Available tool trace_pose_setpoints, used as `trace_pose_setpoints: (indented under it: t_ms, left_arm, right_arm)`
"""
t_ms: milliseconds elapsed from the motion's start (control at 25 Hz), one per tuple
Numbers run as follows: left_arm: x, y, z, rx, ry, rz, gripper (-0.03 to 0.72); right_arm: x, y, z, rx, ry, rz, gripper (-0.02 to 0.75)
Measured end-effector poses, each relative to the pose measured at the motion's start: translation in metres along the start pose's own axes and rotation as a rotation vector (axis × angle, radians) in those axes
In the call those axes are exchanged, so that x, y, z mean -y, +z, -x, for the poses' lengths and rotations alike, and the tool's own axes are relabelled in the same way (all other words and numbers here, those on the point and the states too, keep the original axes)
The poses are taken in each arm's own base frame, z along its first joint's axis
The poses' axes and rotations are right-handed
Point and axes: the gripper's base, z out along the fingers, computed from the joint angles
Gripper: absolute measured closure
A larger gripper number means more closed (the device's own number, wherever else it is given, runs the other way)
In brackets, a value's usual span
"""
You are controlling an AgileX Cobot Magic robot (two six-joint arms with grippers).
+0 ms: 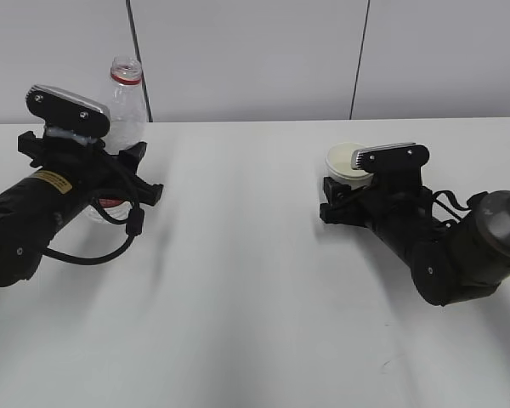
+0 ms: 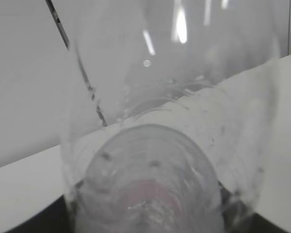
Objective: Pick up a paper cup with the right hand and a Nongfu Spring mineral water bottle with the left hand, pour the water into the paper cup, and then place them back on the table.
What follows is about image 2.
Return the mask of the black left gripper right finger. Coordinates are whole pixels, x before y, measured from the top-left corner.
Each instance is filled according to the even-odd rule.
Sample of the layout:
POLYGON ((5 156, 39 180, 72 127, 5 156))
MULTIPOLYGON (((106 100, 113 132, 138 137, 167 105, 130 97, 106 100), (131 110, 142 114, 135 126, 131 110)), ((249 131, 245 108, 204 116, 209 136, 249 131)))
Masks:
POLYGON ((281 210, 277 215, 255 211, 224 186, 220 193, 226 233, 291 233, 291 214, 281 210))

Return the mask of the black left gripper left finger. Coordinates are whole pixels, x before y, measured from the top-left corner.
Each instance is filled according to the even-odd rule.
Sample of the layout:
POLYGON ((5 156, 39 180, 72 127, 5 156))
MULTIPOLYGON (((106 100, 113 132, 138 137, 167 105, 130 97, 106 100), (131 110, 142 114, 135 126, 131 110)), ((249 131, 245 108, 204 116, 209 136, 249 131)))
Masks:
POLYGON ((70 223, 64 196, 8 233, 69 233, 70 223))

